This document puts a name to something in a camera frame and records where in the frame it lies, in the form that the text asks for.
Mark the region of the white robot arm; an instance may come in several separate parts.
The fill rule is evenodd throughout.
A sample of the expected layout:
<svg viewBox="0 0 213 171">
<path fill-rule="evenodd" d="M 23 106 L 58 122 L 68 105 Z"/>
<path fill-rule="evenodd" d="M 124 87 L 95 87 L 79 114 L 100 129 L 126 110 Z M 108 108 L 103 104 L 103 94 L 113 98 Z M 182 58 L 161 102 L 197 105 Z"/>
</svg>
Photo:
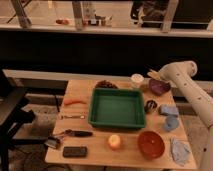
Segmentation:
<svg viewBox="0 0 213 171">
<path fill-rule="evenodd" d="M 197 64 L 194 61 L 173 62 L 158 73 L 163 80 L 172 81 L 178 87 L 207 127 L 208 138 L 198 171 L 213 171 L 213 97 L 192 80 Z"/>
</svg>

